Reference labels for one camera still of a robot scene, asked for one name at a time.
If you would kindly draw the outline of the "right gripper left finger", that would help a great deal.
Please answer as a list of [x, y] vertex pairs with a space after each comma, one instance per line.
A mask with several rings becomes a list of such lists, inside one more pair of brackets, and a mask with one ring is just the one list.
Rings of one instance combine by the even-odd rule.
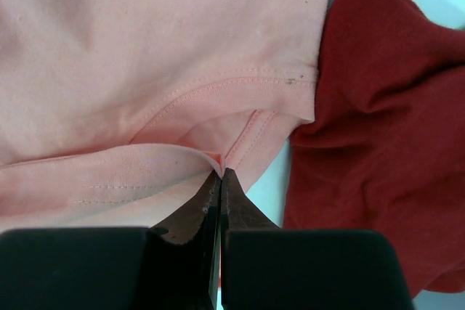
[[215, 309], [220, 178], [153, 227], [1, 235], [3, 309]]

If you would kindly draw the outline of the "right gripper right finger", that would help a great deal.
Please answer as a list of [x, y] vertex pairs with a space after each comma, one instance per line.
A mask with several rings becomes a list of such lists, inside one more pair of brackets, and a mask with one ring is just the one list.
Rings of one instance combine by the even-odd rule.
[[225, 309], [412, 309], [394, 248], [362, 229], [282, 229], [222, 177]]

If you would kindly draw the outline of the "pink t shirt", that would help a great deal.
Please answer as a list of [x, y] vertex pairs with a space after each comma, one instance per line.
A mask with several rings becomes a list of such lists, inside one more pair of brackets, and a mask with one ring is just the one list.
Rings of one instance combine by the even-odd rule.
[[315, 118], [328, 0], [1, 0], [1, 229], [151, 226]]

